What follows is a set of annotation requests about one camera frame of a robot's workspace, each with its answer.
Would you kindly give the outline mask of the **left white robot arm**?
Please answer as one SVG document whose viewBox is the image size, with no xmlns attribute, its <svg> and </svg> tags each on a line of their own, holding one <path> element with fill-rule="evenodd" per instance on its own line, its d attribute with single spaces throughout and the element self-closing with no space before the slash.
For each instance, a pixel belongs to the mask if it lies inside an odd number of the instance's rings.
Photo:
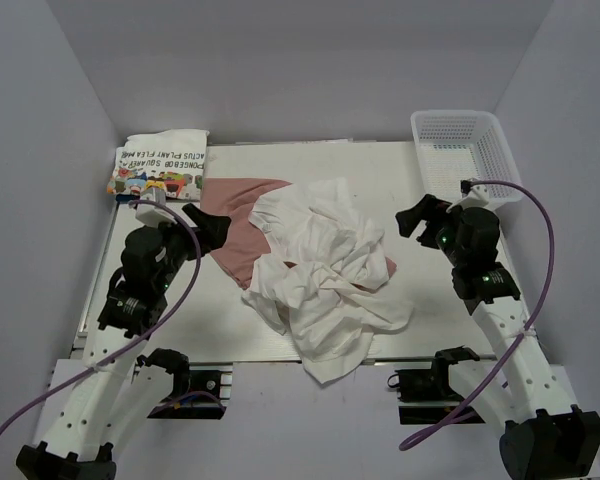
<svg viewBox="0 0 600 480">
<path fill-rule="evenodd" d="M 90 332 L 86 368 L 77 380 L 65 382 L 68 401 L 51 428 L 17 456 L 16 466 L 28 479 L 114 478 L 117 455 L 158 403 L 190 390 L 186 355 L 143 350 L 182 304 L 169 306 L 166 300 L 180 268 L 221 248 L 231 220 L 193 204 L 180 213 L 151 200 L 134 206 L 143 225 L 125 239 Z"/>
</svg>

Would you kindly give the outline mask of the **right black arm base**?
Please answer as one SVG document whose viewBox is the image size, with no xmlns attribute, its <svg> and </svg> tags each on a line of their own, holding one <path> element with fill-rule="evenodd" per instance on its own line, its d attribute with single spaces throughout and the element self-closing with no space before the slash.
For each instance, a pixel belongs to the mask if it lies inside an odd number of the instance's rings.
<svg viewBox="0 0 600 480">
<path fill-rule="evenodd" d="M 387 388 L 397 393 L 401 425 L 425 426 L 442 420 L 463 397 L 449 383 L 449 367 L 480 357 L 465 346 L 435 353 L 426 367 L 403 367 L 387 379 Z"/>
</svg>

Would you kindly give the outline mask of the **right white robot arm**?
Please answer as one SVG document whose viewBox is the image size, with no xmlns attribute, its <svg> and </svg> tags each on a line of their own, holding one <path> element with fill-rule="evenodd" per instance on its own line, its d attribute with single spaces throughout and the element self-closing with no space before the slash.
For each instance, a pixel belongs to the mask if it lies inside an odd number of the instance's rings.
<svg viewBox="0 0 600 480">
<path fill-rule="evenodd" d="M 564 390 L 532 332 L 515 280 L 497 260 L 496 214 L 426 194 L 396 221 L 403 237 L 422 226 L 418 242 L 450 261 L 454 291 L 497 358 L 485 371 L 468 348 L 439 351 L 433 390 L 446 399 L 460 395 L 463 409 L 494 428 L 510 478 L 587 476 L 600 447 L 600 416 Z"/>
</svg>

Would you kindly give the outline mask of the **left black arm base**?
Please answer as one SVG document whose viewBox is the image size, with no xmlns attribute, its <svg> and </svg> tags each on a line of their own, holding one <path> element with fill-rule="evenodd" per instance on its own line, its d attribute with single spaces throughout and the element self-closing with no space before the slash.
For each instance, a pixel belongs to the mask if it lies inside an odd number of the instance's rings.
<svg viewBox="0 0 600 480">
<path fill-rule="evenodd" d="M 157 367 L 170 376 L 167 384 L 172 390 L 151 411 L 150 419 L 220 420 L 224 416 L 219 370 L 194 370 L 186 355 L 162 348 L 140 355 L 136 365 L 140 371 Z"/>
</svg>

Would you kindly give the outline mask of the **pink t shirt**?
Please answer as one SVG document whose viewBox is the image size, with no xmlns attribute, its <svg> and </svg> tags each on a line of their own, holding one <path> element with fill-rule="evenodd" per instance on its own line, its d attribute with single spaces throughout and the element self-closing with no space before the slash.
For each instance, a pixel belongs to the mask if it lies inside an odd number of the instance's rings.
<svg viewBox="0 0 600 480">
<path fill-rule="evenodd" d="M 226 243 L 212 256 L 245 291 L 308 295 L 327 284 L 372 291 L 396 270 L 383 228 L 354 207 L 344 178 L 211 179 L 202 208 L 231 218 Z"/>
</svg>

